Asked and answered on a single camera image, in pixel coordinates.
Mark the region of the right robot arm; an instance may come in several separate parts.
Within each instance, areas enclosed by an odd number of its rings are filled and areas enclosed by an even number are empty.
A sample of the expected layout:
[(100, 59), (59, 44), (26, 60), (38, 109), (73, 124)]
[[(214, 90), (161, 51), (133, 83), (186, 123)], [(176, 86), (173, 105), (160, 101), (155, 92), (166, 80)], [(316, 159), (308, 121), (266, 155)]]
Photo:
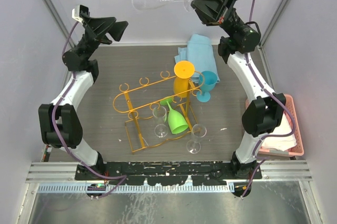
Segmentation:
[(206, 26), (219, 26), (221, 37), (218, 54), (243, 86), (249, 106), (242, 115), (244, 135), (233, 153), (230, 170), (233, 177), (246, 178), (256, 167), (256, 155), (264, 139), (273, 137), (281, 125), (286, 98), (275, 93), (265, 82), (250, 56), (261, 39), (254, 21), (242, 21), (234, 4), (237, 0), (193, 0), (191, 7)]

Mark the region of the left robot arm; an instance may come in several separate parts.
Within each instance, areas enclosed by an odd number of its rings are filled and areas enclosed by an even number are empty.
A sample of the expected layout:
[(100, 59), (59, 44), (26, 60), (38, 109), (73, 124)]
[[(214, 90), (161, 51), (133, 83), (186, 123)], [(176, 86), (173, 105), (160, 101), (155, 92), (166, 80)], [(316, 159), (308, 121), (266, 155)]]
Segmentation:
[(77, 108), (99, 75), (98, 61), (91, 60), (91, 56), (101, 44), (120, 41), (128, 21), (91, 17), (89, 8), (84, 5), (72, 10), (72, 18), (83, 26), (84, 34), (73, 48), (62, 51), (62, 61), (71, 73), (68, 83), (51, 103), (38, 108), (42, 141), (69, 154), (92, 179), (112, 180), (107, 176), (102, 155), (83, 138)]

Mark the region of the clear flute glass back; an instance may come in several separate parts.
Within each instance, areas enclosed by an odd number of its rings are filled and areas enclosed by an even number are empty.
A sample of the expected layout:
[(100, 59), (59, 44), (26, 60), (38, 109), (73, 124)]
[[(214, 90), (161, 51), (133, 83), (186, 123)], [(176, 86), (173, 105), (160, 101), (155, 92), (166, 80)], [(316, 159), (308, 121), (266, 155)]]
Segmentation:
[(183, 3), (186, 11), (193, 10), (191, 6), (192, 0), (131, 0), (133, 7), (138, 11), (145, 11), (164, 7), (169, 3)]

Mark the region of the green plastic wine glass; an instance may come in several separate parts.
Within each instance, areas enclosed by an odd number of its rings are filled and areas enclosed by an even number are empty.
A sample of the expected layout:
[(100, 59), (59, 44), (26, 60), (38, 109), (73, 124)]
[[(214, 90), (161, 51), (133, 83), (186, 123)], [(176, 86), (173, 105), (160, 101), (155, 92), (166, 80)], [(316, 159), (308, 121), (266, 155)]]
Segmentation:
[(171, 107), (171, 103), (173, 102), (173, 98), (166, 97), (165, 99), (160, 101), (160, 105), (167, 105), (168, 112), (168, 125), (172, 134), (179, 134), (184, 132), (189, 126), (185, 119), (185, 117), (175, 109)]

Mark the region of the orange plastic wine glass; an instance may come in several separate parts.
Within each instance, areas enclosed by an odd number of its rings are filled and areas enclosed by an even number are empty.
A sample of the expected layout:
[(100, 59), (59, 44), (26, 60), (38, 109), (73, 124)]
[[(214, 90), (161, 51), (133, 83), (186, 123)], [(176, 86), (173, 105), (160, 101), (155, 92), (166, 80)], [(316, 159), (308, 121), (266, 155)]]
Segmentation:
[(187, 97), (187, 89), (189, 86), (189, 79), (195, 72), (194, 65), (189, 61), (179, 61), (174, 67), (174, 74), (176, 78), (173, 83), (174, 94), (179, 94), (179, 97)]

